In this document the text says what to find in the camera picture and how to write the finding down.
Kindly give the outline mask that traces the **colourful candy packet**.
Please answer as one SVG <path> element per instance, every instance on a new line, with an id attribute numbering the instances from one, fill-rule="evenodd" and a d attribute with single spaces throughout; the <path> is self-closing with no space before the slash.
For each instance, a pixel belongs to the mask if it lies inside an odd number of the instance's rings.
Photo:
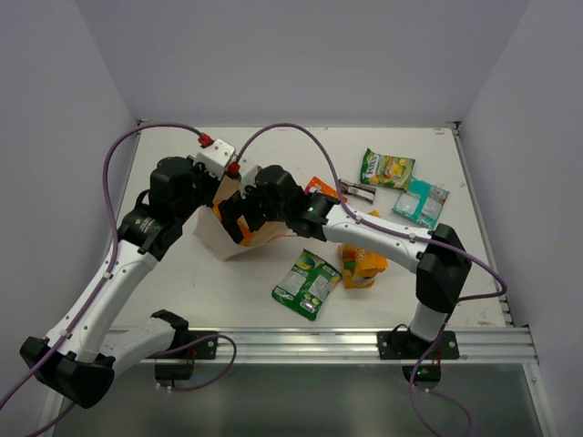
<path id="1" fill-rule="evenodd" d="M 304 192 L 306 194 L 320 193 L 326 196 L 341 198 L 343 201 L 347 200 L 344 194 L 339 194 L 338 191 L 326 184 L 323 180 L 318 177 L 312 177 L 308 184 L 306 185 Z"/>

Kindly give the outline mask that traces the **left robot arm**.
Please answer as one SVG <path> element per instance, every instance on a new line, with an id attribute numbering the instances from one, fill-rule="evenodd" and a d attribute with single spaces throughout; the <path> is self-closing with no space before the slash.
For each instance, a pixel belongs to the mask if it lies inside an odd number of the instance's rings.
<path id="1" fill-rule="evenodd" d="M 181 237 L 185 222 L 207 207 L 220 185 L 194 158 L 164 158 L 149 188 L 123 218 L 106 259 L 66 316 L 44 337 L 29 337 L 20 356 L 38 381 L 88 409 L 103 399 L 114 379 L 150 357 L 190 361 L 189 324 L 168 310 L 120 338 L 109 329 L 139 283 Z"/>

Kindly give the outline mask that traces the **orange cocoaland snack packet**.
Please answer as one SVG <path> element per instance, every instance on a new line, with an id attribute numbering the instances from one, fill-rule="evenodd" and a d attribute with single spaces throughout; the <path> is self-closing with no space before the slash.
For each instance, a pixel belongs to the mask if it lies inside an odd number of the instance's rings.
<path id="1" fill-rule="evenodd" d="M 251 244 L 253 234 L 245 224 L 240 222 L 242 212 L 235 202 L 223 200 L 216 204 L 212 211 L 234 243 L 243 247 Z"/>

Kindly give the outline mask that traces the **green white snack packet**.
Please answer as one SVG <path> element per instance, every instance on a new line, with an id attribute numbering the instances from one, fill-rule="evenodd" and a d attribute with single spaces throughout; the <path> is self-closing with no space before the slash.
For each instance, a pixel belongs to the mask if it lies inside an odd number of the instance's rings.
<path id="1" fill-rule="evenodd" d="M 332 264 L 304 249 L 271 296 L 306 320 L 315 321 L 341 277 Z"/>

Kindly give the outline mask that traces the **green yellow candy packet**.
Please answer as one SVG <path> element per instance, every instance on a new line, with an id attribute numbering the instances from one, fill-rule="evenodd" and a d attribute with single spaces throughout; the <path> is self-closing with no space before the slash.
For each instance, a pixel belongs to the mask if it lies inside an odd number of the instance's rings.
<path id="1" fill-rule="evenodd" d="M 360 183 L 381 188 L 408 189 L 415 162 L 414 158 L 382 155 L 367 148 L 360 169 Z"/>

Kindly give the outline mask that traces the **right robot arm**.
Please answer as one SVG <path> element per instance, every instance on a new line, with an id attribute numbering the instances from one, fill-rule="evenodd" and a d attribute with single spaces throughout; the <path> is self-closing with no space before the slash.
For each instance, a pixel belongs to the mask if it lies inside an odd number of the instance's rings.
<path id="1" fill-rule="evenodd" d="M 471 269 L 451 227 L 406 228 L 348 208 L 338 198 L 305 192 L 279 165 L 244 170 L 230 164 L 224 178 L 237 188 L 216 210 L 235 243 L 278 222 L 298 237 L 350 244 L 389 259 L 415 275 L 417 298 L 406 333 L 389 344 L 415 358 L 437 348 Z"/>

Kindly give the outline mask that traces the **teal snack packet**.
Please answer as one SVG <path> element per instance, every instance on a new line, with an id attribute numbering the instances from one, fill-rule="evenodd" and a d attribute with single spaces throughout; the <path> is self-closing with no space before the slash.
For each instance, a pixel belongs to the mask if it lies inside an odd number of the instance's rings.
<path id="1" fill-rule="evenodd" d="M 397 199 L 392 211 L 416 225 L 434 229 L 450 192 L 424 180 L 413 178 Z"/>

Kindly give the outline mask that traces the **brown chocolate bar wrapper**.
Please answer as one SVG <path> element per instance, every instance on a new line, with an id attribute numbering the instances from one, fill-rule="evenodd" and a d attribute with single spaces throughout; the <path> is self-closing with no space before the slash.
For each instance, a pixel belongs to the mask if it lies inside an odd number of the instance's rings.
<path id="1" fill-rule="evenodd" d="M 373 204 L 376 197 L 376 189 L 371 186 L 352 183 L 345 179 L 340 179 L 341 191 L 344 195 L 358 198 L 369 204 Z"/>

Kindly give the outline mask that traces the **white paper bag orange handles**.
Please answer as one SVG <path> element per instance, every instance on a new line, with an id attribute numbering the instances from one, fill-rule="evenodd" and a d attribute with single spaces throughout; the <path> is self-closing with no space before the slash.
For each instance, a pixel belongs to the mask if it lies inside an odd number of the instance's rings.
<path id="1" fill-rule="evenodd" d="M 267 245 L 276 239 L 294 237 L 282 223 L 268 222 L 258 231 L 249 232 L 247 222 L 240 218 L 238 223 L 242 225 L 243 241 L 235 243 L 228 232 L 222 227 L 215 208 L 220 200 L 226 200 L 230 195 L 238 191 L 239 181 L 225 177 L 215 195 L 214 207 L 202 207 L 198 210 L 198 218 L 193 234 L 206 248 L 219 260 L 227 260 L 243 252 Z"/>

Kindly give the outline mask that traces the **orange gummy packet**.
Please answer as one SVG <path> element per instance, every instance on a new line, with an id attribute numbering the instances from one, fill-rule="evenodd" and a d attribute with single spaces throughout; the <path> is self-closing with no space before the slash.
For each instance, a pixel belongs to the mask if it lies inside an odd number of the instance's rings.
<path id="1" fill-rule="evenodd" d="M 348 290 L 371 288 L 377 275 L 383 273 L 388 266 L 385 257 L 351 244 L 340 245 L 338 256 L 342 267 L 343 286 Z"/>

